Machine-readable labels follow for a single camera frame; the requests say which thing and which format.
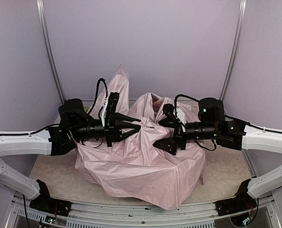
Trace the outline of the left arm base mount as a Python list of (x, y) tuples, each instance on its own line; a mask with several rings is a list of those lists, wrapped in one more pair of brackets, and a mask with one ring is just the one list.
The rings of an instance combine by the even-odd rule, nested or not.
[(55, 198), (31, 200), (29, 207), (38, 211), (68, 217), (72, 203)]

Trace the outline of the pink and black umbrella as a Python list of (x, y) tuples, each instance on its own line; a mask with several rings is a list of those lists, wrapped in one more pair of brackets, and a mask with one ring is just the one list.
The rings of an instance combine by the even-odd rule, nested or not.
[(194, 190), (206, 165), (204, 149), (188, 142), (185, 150), (171, 155), (153, 143), (172, 135), (159, 124), (163, 106), (174, 101), (153, 93), (129, 103), (129, 75), (119, 66), (108, 84), (119, 93), (117, 112), (138, 119), (140, 131), (108, 147), (89, 140), (77, 145), (75, 169), (100, 185), (112, 197), (132, 197), (163, 209), (177, 209)]

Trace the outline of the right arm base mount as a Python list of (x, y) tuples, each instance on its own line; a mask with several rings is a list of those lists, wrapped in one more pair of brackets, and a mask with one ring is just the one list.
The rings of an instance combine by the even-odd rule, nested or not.
[(257, 207), (257, 201), (253, 198), (231, 198), (219, 200), (216, 203), (218, 216), (225, 216)]

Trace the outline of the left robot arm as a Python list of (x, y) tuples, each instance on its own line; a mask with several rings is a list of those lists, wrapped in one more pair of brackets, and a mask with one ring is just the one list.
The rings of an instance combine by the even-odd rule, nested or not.
[(106, 113), (95, 119), (84, 110), (83, 102), (69, 99), (59, 107), (60, 123), (34, 132), (0, 131), (0, 183), (31, 200), (48, 200), (49, 190), (40, 180), (31, 179), (8, 166), (1, 158), (10, 155), (61, 156), (75, 149), (77, 143), (104, 139), (107, 146), (121, 142), (140, 131), (140, 120), (116, 112), (118, 98), (109, 98)]

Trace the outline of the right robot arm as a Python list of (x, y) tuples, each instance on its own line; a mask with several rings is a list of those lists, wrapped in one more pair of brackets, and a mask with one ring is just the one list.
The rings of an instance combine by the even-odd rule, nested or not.
[[(174, 130), (173, 136), (154, 142), (153, 146), (176, 155), (177, 149), (184, 150), (188, 141), (196, 144), (210, 140), (214, 146), (233, 150), (260, 150), (282, 154), (282, 131), (253, 125), (249, 122), (227, 116), (221, 100), (203, 98), (198, 103), (198, 121), (188, 123), (185, 114), (177, 104), (165, 104), (165, 118), (159, 121), (164, 127)], [(257, 178), (243, 181), (236, 198), (259, 196), (282, 187), (282, 165)]]

